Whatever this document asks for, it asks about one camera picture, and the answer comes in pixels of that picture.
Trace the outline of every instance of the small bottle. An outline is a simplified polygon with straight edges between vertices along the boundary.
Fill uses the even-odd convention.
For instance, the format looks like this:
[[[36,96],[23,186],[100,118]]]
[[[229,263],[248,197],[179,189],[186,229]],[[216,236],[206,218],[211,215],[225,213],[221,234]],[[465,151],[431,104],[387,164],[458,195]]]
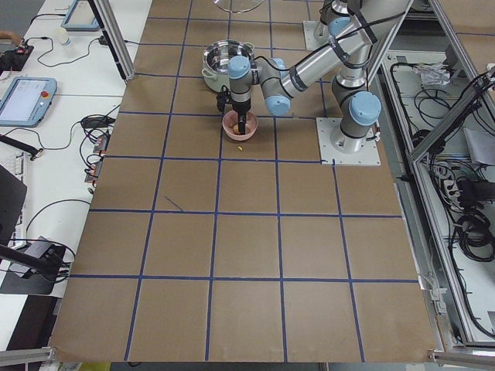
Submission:
[[[59,40],[60,45],[66,46],[70,44],[69,34],[64,27],[55,29],[55,37]]]

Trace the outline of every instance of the pink bowl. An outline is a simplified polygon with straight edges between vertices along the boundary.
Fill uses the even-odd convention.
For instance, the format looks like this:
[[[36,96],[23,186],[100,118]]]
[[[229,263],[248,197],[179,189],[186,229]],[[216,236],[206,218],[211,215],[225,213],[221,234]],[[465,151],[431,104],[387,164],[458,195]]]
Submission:
[[[224,115],[224,119],[222,120],[222,126],[224,127],[225,132],[229,136],[229,138],[234,139],[235,141],[245,141],[252,137],[258,128],[258,118],[254,116],[251,112],[247,113],[247,122],[246,122],[246,134],[239,135],[234,133],[234,126],[237,125],[237,112],[232,110],[228,111]]]

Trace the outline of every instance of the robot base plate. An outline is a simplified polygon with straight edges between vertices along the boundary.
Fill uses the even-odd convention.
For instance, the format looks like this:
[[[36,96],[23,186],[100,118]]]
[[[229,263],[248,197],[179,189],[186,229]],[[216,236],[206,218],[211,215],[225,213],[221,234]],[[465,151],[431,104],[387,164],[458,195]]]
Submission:
[[[330,133],[334,127],[340,125],[340,118],[337,117],[318,117],[316,127],[318,129],[319,153],[322,158],[322,164],[332,165],[352,165],[352,166],[380,166],[380,156],[378,154],[377,143],[367,141],[364,147],[354,155],[347,155],[335,149],[330,142]],[[368,137],[372,137],[373,132],[370,129]]]
[[[303,21],[302,22],[302,29],[304,29],[304,40],[306,41],[306,50],[316,50],[318,49],[321,45],[323,45],[325,42],[328,40],[318,40],[315,39],[314,32],[316,27],[318,26],[319,21]]]

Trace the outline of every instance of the white table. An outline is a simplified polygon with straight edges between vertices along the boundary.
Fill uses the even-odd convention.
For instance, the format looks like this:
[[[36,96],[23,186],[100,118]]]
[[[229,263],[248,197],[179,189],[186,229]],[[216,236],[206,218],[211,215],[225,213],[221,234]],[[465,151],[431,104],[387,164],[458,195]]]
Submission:
[[[72,0],[46,0],[39,11],[42,13],[65,13]],[[139,41],[145,20],[152,0],[110,0],[114,9],[115,18],[121,27],[125,39]],[[26,38],[34,36],[53,37],[53,30],[60,26],[62,17],[43,17],[36,19]],[[72,60],[87,51],[88,43],[101,32],[70,32],[71,47],[64,49],[54,39],[54,51],[43,58],[47,64]],[[76,121],[88,114],[106,114],[120,104],[125,91],[125,83],[120,78],[114,64],[110,50],[95,42],[91,46],[90,55],[69,65],[48,68],[42,66],[36,58],[50,48],[50,41],[33,40],[35,46],[24,69],[12,73],[7,80],[0,81],[0,96],[6,92],[12,78],[16,76],[52,77],[57,80],[58,89],[53,104],[47,111],[45,118],[36,130],[43,144],[47,147],[62,147],[69,141],[70,127]],[[128,50],[134,59],[137,46],[128,44]],[[11,128],[0,128],[4,134]],[[79,145],[84,138],[80,126],[74,129],[71,146],[62,151],[45,151],[27,169],[28,193],[26,197],[26,219],[31,218],[42,207],[60,199],[83,199],[88,202],[91,194],[88,184],[84,182],[84,164],[80,158]],[[37,138],[33,133],[15,131],[10,137],[24,141],[39,148]],[[86,141],[83,153],[89,155],[93,145]],[[0,155],[13,148],[0,143]],[[88,205],[84,203],[60,203],[43,211],[31,225],[28,231],[29,238],[45,236],[77,250],[80,235],[86,219]],[[6,269],[8,262],[0,267]],[[4,273],[0,272],[0,282]],[[65,282],[57,284],[52,295],[62,297],[65,291]],[[26,302],[27,295],[0,294],[0,351],[5,350],[12,332]]]
[[[70,127],[88,114],[106,114],[120,104],[120,97],[78,97],[55,96],[52,107],[46,112],[36,131],[47,147],[63,147],[69,141]],[[0,128],[0,134],[10,128]],[[33,133],[15,131],[9,135],[14,139],[39,148]],[[84,182],[84,164],[80,158],[79,145],[84,138],[80,125],[73,130],[73,140],[69,148],[62,151],[45,151],[27,167],[28,192],[24,216],[26,223],[45,205],[60,199],[82,199],[91,201],[89,185]],[[0,143],[0,155],[15,149]],[[89,155],[93,145],[86,140],[83,154]],[[78,202],[60,203],[49,207],[36,217],[28,231],[28,238],[44,236],[64,243],[77,251],[80,235],[86,220],[88,205]],[[65,261],[72,261],[67,253]],[[8,261],[0,264],[7,269]],[[0,272],[0,282],[5,273]],[[52,296],[63,297],[66,281],[56,284]],[[27,295],[0,294],[0,350],[5,350],[14,330],[17,319],[26,302]]]
[[[57,9],[64,9],[71,3],[71,0],[46,0],[39,14],[63,14],[67,11]],[[124,39],[138,42],[152,0],[140,0],[138,2],[112,0],[110,3]],[[48,36],[53,39],[53,51],[41,59],[45,64],[53,65],[83,56],[87,53],[90,41],[101,36],[101,31],[69,32],[70,45],[61,46],[54,36],[54,31],[60,27],[62,20],[62,17],[52,16],[35,19],[25,34],[25,39],[41,36]],[[75,63],[49,68],[43,66],[36,59],[50,50],[50,41],[32,39],[29,41],[29,45],[33,45],[35,49],[23,70],[13,73],[13,77],[52,77],[58,82],[57,94],[62,95],[121,97],[124,94],[125,83],[118,73],[108,46],[102,46],[98,41],[94,42],[90,47],[89,56]],[[132,60],[134,60],[138,46],[128,43],[127,47]]]

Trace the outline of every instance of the pot handle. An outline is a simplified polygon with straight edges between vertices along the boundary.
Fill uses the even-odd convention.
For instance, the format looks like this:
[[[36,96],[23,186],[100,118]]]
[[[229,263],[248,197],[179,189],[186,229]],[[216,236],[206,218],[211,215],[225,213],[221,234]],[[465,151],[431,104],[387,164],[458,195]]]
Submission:
[[[203,77],[206,77],[207,79],[211,79],[211,80],[217,81],[217,75],[215,75],[214,73],[211,73],[206,68],[203,68],[201,70],[201,74],[203,75]]]
[[[248,48],[251,48],[251,50],[254,52],[254,44],[251,44],[250,42],[246,42],[244,43],[245,46],[247,46]]]

